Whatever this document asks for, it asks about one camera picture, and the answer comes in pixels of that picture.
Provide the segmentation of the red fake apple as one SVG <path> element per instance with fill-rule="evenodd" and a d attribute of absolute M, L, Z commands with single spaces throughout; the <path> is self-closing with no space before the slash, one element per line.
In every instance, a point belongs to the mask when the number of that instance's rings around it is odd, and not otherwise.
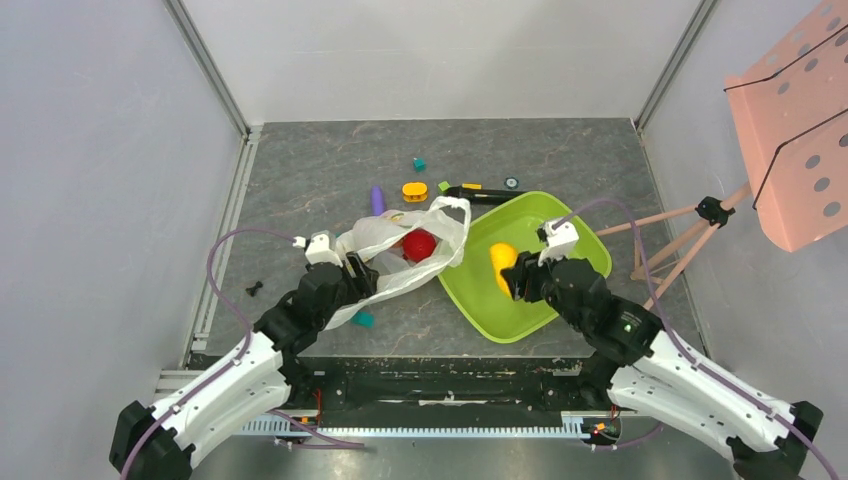
<path fill-rule="evenodd" d="M 412 230 L 401 240 L 404 258 L 413 263 L 428 259 L 434 253 L 437 245 L 436 237 L 424 229 Z"/>

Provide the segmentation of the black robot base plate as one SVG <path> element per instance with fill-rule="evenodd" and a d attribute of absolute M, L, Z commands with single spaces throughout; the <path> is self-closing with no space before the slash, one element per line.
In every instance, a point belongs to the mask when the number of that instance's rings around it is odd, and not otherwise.
<path fill-rule="evenodd" d="M 601 410 L 618 364 L 568 357 L 302 357 L 281 366 L 247 356 L 203 390 L 208 398 L 255 399 L 323 411 L 368 405 Z"/>

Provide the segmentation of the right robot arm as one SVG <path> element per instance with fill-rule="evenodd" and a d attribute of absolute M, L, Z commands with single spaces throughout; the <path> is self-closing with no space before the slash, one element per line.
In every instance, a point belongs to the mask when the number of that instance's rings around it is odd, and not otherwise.
<path fill-rule="evenodd" d="M 787 403 L 730 375 L 642 305 L 614 295 L 585 259 L 522 252 L 495 265 L 513 300 L 545 302 L 593 348 L 577 382 L 591 408 L 649 415 L 710 447 L 743 479 L 797 479 L 822 411 Z"/>

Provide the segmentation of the yellow fake lemon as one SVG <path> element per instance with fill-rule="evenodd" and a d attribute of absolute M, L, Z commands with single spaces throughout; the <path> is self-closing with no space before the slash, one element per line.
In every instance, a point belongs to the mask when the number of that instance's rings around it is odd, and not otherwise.
<path fill-rule="evenodd" d="M 518 251 L 508 243 L 498 242 L 489 247 L 489 258 L 494 272 L 495 282 L 499 290 L 510 299 L 513 296 L 502 272 L 506 269 L 512 269 L 515 266 L 518 255 Z"/>

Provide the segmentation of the white plastic bag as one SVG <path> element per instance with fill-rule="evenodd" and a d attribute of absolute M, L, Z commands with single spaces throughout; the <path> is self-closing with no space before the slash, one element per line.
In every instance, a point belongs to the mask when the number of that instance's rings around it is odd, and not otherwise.
<path fill-rule="evenodd" d="M 379 216 L 357 220 L 353 227 L 335 239 L 335 251 L 343 257 L 356 253 L 368 267 L 379 273 L 376 293 L 339 308 L 326 328 L 348 322 L 361 309 L 409 293 L 448 267 L 463 261 L 471 223 L 468 200 L 440 196 L 425 210 L 388 210 Z M 424 230 L 437 240 L 427 258 L 406 260 L 399 243 L 415 230 Z"/>

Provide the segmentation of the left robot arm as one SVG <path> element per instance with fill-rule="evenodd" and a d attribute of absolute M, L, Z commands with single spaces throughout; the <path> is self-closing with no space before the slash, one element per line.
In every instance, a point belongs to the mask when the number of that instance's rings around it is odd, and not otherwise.
<path fill-rule="evenodd" d="M 306 405 L 314 381 L 297 356 L 342 308 L 377 292 L 379 274 L 355 253 L 307 267 L 296 289 L 252 324 L 228 354 L 175 393 L 119 414 L 109 462 L 123 479 L 188 479 L 249 421 Z"/>

